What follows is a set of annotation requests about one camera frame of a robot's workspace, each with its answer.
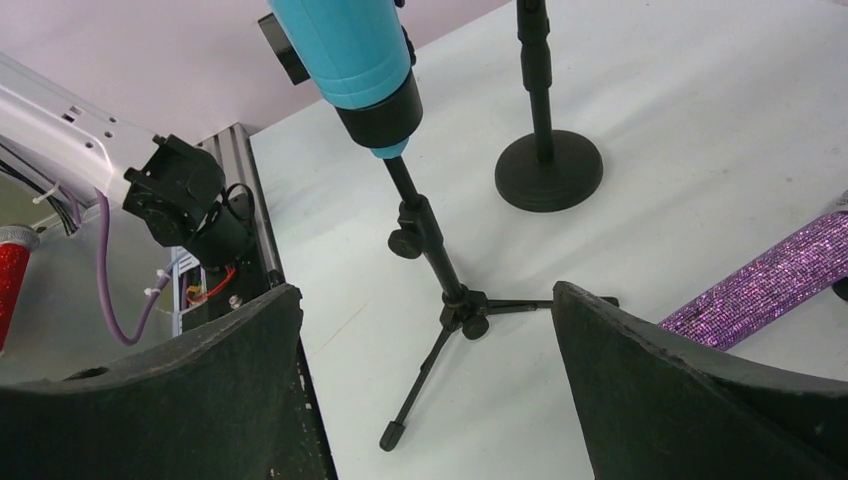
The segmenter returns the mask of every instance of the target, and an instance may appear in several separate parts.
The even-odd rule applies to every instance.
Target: cable tie
[[[39,203],[41,203],[41,202],[47,200],[48,198],[52,197],[53,194],[55,194],[58,191],[59,191],[59,182],[56,182],[56,185],[53,185],[53,187],[50,190],[47,190],[46,192],[44,192],[44,195],[42,195],[40,197],[33,198],[32,203],[38,205]]]

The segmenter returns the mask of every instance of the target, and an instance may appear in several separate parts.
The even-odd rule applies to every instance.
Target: tripod knob
[[[489,331],[489,321],[482,315],[474,315],[462,324],[462,334],[469,340],[477,340]]]
[[[408,230],[395,230],[389,235],[389,250],[401,258],[415,260],[424,252],[424,239]]]

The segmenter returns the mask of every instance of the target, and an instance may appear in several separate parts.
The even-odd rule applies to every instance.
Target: black microphone stand
[[[400,193],[400,216],[398,224],[400,229],[395,230],[389,236],[389,248],[396,255],[415,259],[422,254],[430,263],[439,283],[442,286],[442,302],[444,307],[439,317],[442,331],[436,338],[436,343],[424,363],[412,390],[403,402],[397,417],[389,422],[383,437],[380,439],[380,448],[391,451],[397,446],[403,435],[407,416],[412,405],[415,403],[427,376],[430,374],[436,359],[447,343],[450,336],[462,330],[462,334],[469,340],[477,340],[489,330],[490,315],[504,313],[532,312],[540,308],[550,309],[552,301],[534,300],[489,300],[486,294],[480,291],[469,290],[460,283],[459,277],[451,264],[450,257],[445,250],[444,237],[430,207],[427,197],[418,193],[412,177],[406,169],[403,158],[396,157],[384,160],[386,168]],[[603,297],[605,300],[618,305],[618,301],[612,297]]]
[[[595,145],[582,135],[553,130],[550,22],[544,0],[517,0],[521,73],[530,93],[533,133],[501,154],[495,185],[511,205],[530,212],[555,212],[589,198],[601,184],[604,168]]]

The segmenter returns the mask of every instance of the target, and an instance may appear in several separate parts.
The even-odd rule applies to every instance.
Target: red glitter object
[[[6,343],[30,252],[37,246],[38,234],[32,228],[25,225],[0,227],[0,351]]]

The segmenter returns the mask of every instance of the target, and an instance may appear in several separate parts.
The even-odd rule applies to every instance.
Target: round stand base
[[[589,198],[601,184],[601,154],[586,137],[554,130],[554,159],[536,160],[534,134],[504,150],[495,167],[495,186],[511,205],[528,212],[557,212]]]

